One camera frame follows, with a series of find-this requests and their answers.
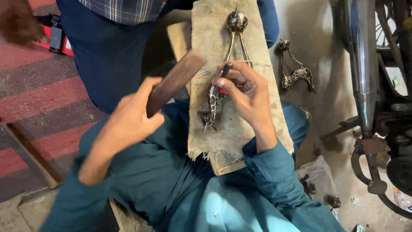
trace teal shirt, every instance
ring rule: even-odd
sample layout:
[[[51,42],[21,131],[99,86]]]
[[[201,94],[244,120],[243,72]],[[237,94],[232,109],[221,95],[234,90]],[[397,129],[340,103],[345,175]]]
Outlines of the teal shirt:
[[[297,106],[282,107],[297,150],[309,124]],[[252,139],[243,147],[246,168],[214,176],[208,161],[185,155],[188,105],[170,104],[163,113],[165,124],[118,153],[94,186],[83,185],[77,171],[106,120],[89,129],[41,231],[96,231],[111,196],[157,231],[345,231],[326,206],[309,200],[280,141],[257,154]]]

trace white plastic bag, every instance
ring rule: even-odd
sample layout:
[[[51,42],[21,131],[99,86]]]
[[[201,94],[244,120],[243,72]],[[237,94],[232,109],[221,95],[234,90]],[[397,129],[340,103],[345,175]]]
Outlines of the white plastic bag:
[[[311,194],[313,200],[318,200],[324,204],[325,197],[328,195],[339,197],[336,191],[335,183],[332,179],[332,172],[330,171],[329,165],[326,163],[322,155],[320,155],[315,161],[306,163],[296,170],[299,180],[309,175],[306,179],[307,182],[315,184],[315,194]],[[332,213],[337,219],[337,213],[339,209],[333,209]]]

